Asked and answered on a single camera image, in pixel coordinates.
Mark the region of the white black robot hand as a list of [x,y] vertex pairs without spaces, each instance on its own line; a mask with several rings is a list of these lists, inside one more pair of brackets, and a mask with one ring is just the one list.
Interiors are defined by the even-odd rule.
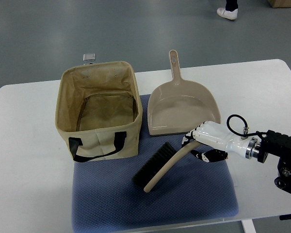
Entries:
[[257,158],[260,143],[248,135],[248,125],[244,124],[243,133],[235,134],[229,126],[224,126],[213,121],[205,121],[195,129],[185,134],[182,146],[197,141],[200,144],[212,147],[207,152],[199,152],[191,149],[191,154],[196,158],[213,163],[227,159],[229,152],[234,152],[241,157],[251,159]]

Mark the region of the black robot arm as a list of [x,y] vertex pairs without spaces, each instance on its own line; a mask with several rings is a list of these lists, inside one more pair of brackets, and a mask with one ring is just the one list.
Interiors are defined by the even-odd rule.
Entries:
[[268,130],[261,139],[258,161],[264,163],[268,154],[279,157],[278,177],[274,183],[279,189],[291,194],[291,136]]

